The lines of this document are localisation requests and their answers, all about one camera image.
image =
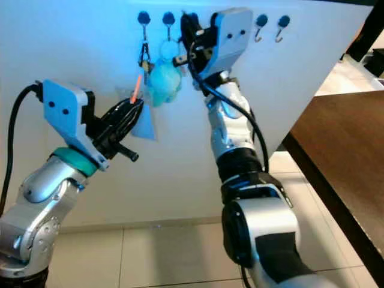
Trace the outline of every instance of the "metal hook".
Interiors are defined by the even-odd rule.
[[[282,30],[288,26],[290,22],[290,17],[288,15],[284,15],[283,17],[280,18],[280,20],[278,21],[278,26],[280,27],[278,32],[277,32],[277,35],[276,35],[276,38],[275,38],[275,42],[276,43],[280,43],[282,41],[282,37],[279,37]]]
[[[170,41],[170,28],[175,23],[175,17],[173,16],[172,12],[164,13],[163,23],[167,26],[167,39]]]
[[[143,26],[143,38],[144,42],[146,42],[146,26],[150,23],[151,18],[149,17],[149,14],[146,11],[141,11],[137,17],[137,21],[139,21],[139,23]]]
[[[146,25],[145,24],[142,24],[143,26],[143,38],[144,38],[144,42],[147,42],[147,39],[146,39]]]
[[[254,36],[255,42],[260,42],[260,40],[262,39],[262,37],[258,37],[258,36],[259,36],[260,30],[267,24],[267,22],[268,22],[268,17],[265,14],[261,14],[256,19],[255,25],[257,27],[257,31],[256,31],[256,35]]]
[[[280,43],[282,41],[282,39],[283,39],[282,37],[279,37],[279,35],[281,34],[282,30],[283,29],[280,28],[279,31],[277,32],[277,35],[276,35],[276,38],[275,38],[275,42],[276,43]]]
[[[171,25],[167,25],[168,41],[170,41],[170,27]]]
[[[261,30],[261,28],[259,28],[259,29],[257,30],[256,35],[254,36],[254,41],[255,41],[255,42],[260,42],[261,39],[262,39],[262,37],[257,37],[257,36],[259,35],[259,33],[260,33],[260,30]]]

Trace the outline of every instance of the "black cable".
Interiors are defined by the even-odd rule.
[[[251,112],[251,116],[253,117],[253,119],[255,119],[252,108],[250,108],[250,112]],[[255,133],[256,133],[256,132],[255,132],[255,130],[253,129],[253,130],[252,130],[252,141],[253,141],[253,143],[254,143],[254,135],[255,135]]]
[[[257,138],[259,139],[259,142],[260,142],[260,145],[261,145],[261,148],[262,148],[262,152],[263,152],[264,171],[268,173],[269,172],[268,151],[267,151],[267,148],[266,148],[266,144],[265,144],[265,140],[264,140],[263,134],[260,131],[260,128],[259,128],[259,126],[257,125],[257,123],[255,121],[255,118],[252,117],[244,108],[242,108],[241,106],[237,105],[232,100],[228,99],[222,93],[218,92],[216,89],[214,89],[211,85],[209,85],[206,81],[204,81],[200,77],[200,75],[197,73],[197,71],[196,71],[196,69],[195,69],[195,67],[193,65],[193,62],[191,60],[191,54],[193,52],[194,46],[195,46],[195,42],[192,42],[191,47],[190,47],[190,49],[189,49],[189,51],[187,53],[188,67],[189,67],[189,69],[191,71],[192,77],[199,83],[201,89],[207,90],[213,96],[217,97],[221,101],[223,101],[223,102],[227,103],[228,105],[232,106],[233,108],[235,108],[237,111],[242,113],[248,119],[248,121],[251,123],[251,125],[253,127],[254,132],[257,135]]]
[[[14,138],[14,126],[16,123],[17,112],[24,98],[31,91],[39,91],[40,86],[38,84],[30,85],[17,96],[16,101],[13,104],[13,108],[10,116],[10,123],[8,126],[8,142],[7,142],[7,169],[5,170],[4,183],[2,186],[1,198],[0,198],[0,216],[4,212],[5,201],[7,200],[8,188],[10,185],[12,166],[13,166],[13,138]]]
[[[245,268],[243,266],[240,266],[241,270],[241,278],[242,281],[244,282],[245,288],[252,288],[250,283],[248,282],[247,274],[245,273]]]

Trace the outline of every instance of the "tile floor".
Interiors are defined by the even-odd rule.
[[[316,95],[372,91],[373,76],[346,56]],[[375,288],[364,264],[287,152],[275,152],[271,173],[284,185],[302,232],[307,265],[340,288]],[[60,235],[48,288],[235,288],[238,267],[226,256],[221,224]]]

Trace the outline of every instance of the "white wall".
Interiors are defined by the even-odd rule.
[[[2,0],[0,1],[1,153],[12,103],[35,79],[57,78],[91,88],[101,115],[118,100],[116,88],[131,88],[139,73],[142,37],[136,18],[147,10],[152,57],[166,36],[163,13],[195,11],[203,26],[220,1]],[[306,107],[334,63],[349,45],[371,7],[325,1],[236,1],[269,16],[263,40],[249,43],[233,75],[250,100],[271,154]],[[291,23],[275,43],[278,19]],[[179,22],[172,28],[179,36]],[[188,75],[172,104],[154,110],[158,141],[128,137],[124,144],[140,153],[132,163],[117,156],[107,173],[90,179],[66,226],[130,223],[220,215],[220,181],[209,144],[210,127],[201,93]],[[23,103],[16,126],[14,173],[7,206],[23,178],[62,145],[43,120],[41,104]]]

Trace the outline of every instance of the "brown table edge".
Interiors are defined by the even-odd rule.
[[[283,145],[335,218],[376,284],[384,287],[383,256],[291,133],[285,137]]]

